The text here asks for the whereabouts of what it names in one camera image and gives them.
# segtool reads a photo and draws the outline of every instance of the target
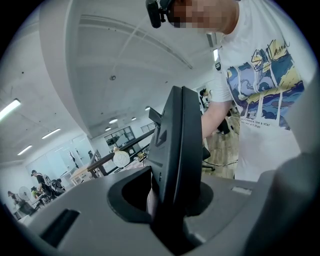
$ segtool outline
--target head-mounted camera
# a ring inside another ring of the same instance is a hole
[[[176,28],[182,27],[179,17],[174,17],[174,13],[171,10],[175,0],[160,0],[159,4],[156,0],[146,0],[145,6],[148,11],[150,21],[155,29],[161,27],[161,23],[166,22],[165,15],[168,22]]]

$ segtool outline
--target ceiling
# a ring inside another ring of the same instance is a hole
[[[0,163],[23,161],[50,140],[41,139],[61,128],[76,128],[49,78],[39,37],[39,12],[20,28],[0,62],[0,109],[15,98],[21,105],[0,122]],[[17,154],[32,145],[24,154]]]
[[[210,47],[206,34],[168,23],[152,28],[145,0],[82,2],[86,4],[70,62],[76,66],[77,82],[70,86],[91,137],[142,117],[146,106],[163,105],[172,86],[193,89],[208,81],[200,78],[211,74],[216,47]],[[41,137],[57,128],[60,133],[79,128],[48,75],[39,13],[35,10],[21,26],[0,62],[0,109],[15,98],[21,101],[0,122],[0,163],[23,161],[33,149],[54,140],[54,135]],[[119,124],[110,125],[112,118]],[[28,145],[33,148],[17,156]]]
[[[163,104],[172,86],[185,85],[185,76],[212,69],[213,50],[195,29],[169,23],[154,29],[145,0],[88,1],[78,28],[77,84],[71,86],[91,135],[103,134],[114,117],[127,124],[145,115],[146,106]]]

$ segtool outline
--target man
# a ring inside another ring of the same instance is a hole
[[[299,155],[285,116],[318,65],[292,20],[267,0],[160,4],[175,27],[224,34],[219,49],[222,80],[212,88],[212,102],[201,118],[202,137],[217,129],[234,100],[241,121],[235,178],[257,181],[262,172]]]
[[[21,199],[18,194],[14,194],[11,191],[8,191],[8,197],[11,197],[14,203],[14,206],[19,207],[19,210],[25,215],[32,215],[35,212],[35,209],[27,203],[25,200]]]
[[[38,186],[38,190],[41,192],[42,190],[44,191],[44,193],[50,198],[50,199],[54,199],[54,192],[51,189],[51,184],[50,184],[50,179],[47,176],[42,175],[41,173],[38,173],[36,170],[32,170],[31,172],[31,177],[36,177],[39,186]]]

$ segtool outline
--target gray plastic surface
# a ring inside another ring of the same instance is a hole
[[[201,215],[185,217],[184,225],[190,236],[205,243],[225,228],[250,198],[250,195],[232,189],[252,191],[256,183],[206,174],[202,175],[201,181],[213,190],[213,200]]]
[[[112,184],[142,168],[122,171],[84,182],[64,193],[34,216],[29,229],[40,235],[64,210],[81,214],[57,251],[66,255],[172,255],[147,224],[128,223],[107,202]]]
[[[316,196],[320,183],[319,154],[303,154],[277,171],[266,171],[255,182],[203,175],[213,189],[213,200],[198,216],[185,217],[189,238],[203,244],[186,255],[256,255],[281,237]],[[172,255],[148,224],[129,223],[107,202],[112,184],[142,168],[84,182],[43,208],[30,224],[40,235],[64,210],[81,214],[66,233],[57,251],[67,255]],[[251,195],[232,188],[252,190]]]

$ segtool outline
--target wooden floor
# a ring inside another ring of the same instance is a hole
[[[232,114],[232,117],[226,117],[225,119],[228,123],[230,132],[227,135],[214,132],[211,136],[207,137],[211,156],[205,161],[216,165],[233,163],[238,159],[240,116],[239,114]],[[203,168],[202,173],[233,179],[236,167],[237,163],[228,166],[215,166],[215,171]]]

